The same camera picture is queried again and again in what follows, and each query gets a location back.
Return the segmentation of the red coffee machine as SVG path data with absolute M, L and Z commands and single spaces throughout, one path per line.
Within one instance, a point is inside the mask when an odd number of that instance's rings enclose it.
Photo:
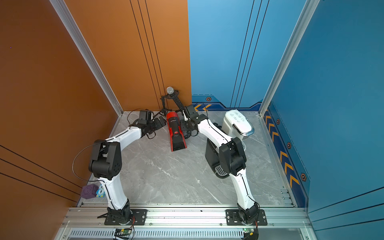
M 172 152 L 186 149 L 187 145 L 181 129 L 179 116 L 176 112 L 169 112 L 167 114 L 167 124 L 170 134 Z

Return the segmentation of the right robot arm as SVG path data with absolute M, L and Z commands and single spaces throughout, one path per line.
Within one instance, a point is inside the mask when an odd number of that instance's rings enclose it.
M 254 133 L 248 119 L 238 110 L 225 113 L 221 128 L 212 123 L 208 116 L 183 112 L 185 127 L 197 130 L 208 138 L 206 159 L 213 168 L 219 167 L 225 177 L 230 177 L 237 194 L 239 216 L 244 225 L 257 220 L 260 206 L 252 195 L 246 172 L 247 157 L 242 139 Z

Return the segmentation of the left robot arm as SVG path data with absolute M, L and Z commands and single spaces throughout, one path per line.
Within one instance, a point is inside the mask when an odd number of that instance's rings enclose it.
M 151 135 L 166 125 L 164 117 L 152 118 L 151 111 L 141 111 L 140 118 L 126 130 L 93 144 L 89 170 L 101 183 L 108 200 L 106 225 L 133 225 L 134 214 L 121 183 L 122 150 L 140 138 Z

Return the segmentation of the black coffee machine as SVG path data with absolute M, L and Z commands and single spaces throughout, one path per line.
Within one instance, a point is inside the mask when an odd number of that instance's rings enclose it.
M 226 173 L 220 164 L 219 154 L 216 150 L 216 146 L 214 143 L 207 139 L 207 145 L 206 145 L 206 153 L 205 153 L 206 160 L 213 171 L 213 173 L 220 179 L 225 179 L 229 177 L 229 174 Z

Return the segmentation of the white coffee machine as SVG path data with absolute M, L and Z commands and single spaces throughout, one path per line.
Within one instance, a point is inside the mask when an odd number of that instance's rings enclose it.
M 238 110 L 230 110 L 225 113 L 222 130 L 232 138 L 243 140 L 252 135 L 255 130 L 248 119 Z

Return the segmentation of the microphone on black tripod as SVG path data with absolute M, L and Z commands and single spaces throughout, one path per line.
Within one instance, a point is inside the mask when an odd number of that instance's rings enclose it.
M 167 87 L 166 91 L 167 91 L 167 94 L 165 96 L 161 96 L 161 100 L 162 100 L 162 104 L 163 104 L 163 108 L 161 109 L 161 113 L 163 115 L 166 115 L 168 112 L 181 112 L 181 113 L 183 113 L 185 106 L 183 105 L 183 103 L 181 102 L 181 100 L 178 97 L 180 92 L 178 90 L 175 90 L 173 87 Z M 165 106 L 166 100 L 173 100 L 175 102 L 175 104 L 177 105 L 178 110 L 167 109 Z

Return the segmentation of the purple toy cube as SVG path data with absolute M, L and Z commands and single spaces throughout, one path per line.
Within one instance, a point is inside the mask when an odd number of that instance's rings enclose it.
M 82 188 L 81 197 L 84 199 L 93 199 L 97 197 L 99 186 L 95 184 L 86 185 Z

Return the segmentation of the left green circuit board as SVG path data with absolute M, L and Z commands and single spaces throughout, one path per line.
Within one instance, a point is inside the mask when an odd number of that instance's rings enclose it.
M 134 238 L 133 228 L 115 229 L 114 240 L 132 240 Z

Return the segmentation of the green circuit board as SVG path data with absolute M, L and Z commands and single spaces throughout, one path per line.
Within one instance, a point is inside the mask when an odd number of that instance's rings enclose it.
M 257 228 L 243 229 L 242 240 L 258 240 L 259 230 Z
M 114 240 L 132 240 L 134 238 L 133 228 L 115 229 Z

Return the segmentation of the right green circuit board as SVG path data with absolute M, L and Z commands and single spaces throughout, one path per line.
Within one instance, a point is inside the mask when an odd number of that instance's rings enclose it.
M 259 230 L 257 228 L 243 229 L 242 240 L 258 240 Z

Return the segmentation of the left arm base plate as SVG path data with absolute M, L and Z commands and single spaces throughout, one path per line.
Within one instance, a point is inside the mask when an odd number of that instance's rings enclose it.
M 106 226 L 143 226 L 147 219 L 147 209 L 126 209 L 113 210 L 107 208 L 108 212 L 99 218 L 105 218 L 104 225 Z

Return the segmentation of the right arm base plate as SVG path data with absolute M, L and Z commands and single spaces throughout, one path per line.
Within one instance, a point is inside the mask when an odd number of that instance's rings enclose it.
M 226 221 L 228 226 L 267 226 L 268 221 L 265 211 L 260 209 L 256 213 L 249 214 L 248 212 L 238 209 L 225 210 Z

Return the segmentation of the aluminium front rail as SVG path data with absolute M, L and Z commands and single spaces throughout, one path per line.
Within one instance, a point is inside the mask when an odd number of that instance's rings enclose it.
M 154 205 L 133 204 L 132 210 L 145 209 L 144 227 L 153 228 L 225 228 L 226 210 L 236 209 L 235 205 Z M 307 212 L 303 208 L 262 206 L 265 211 L 266 228 L 311 228 Z M 61 227 L 105 228 L 104 218 L 98 216 L 107 212 L 105 204 L 85 204 L 69 208 Z

